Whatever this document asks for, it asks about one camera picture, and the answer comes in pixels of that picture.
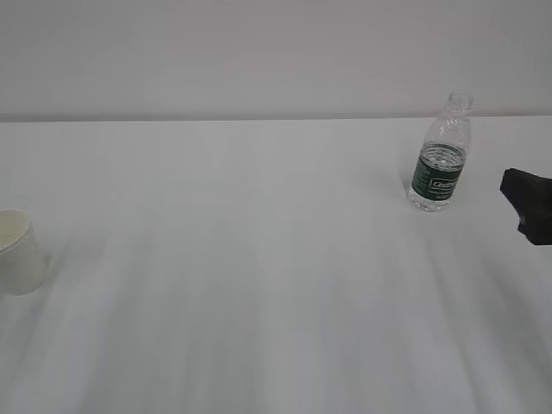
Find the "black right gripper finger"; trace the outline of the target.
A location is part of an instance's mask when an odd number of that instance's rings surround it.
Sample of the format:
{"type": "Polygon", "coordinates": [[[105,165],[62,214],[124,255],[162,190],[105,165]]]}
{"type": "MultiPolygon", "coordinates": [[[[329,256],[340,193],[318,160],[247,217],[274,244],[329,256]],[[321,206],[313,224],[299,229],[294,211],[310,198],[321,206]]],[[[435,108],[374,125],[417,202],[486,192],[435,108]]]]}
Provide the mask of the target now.
{"type": "Polygon", "coordinates": [[[517,212],[517,231],[533,245],[550,246],[551,179],[509,168],[499,189],[517,212]]]}

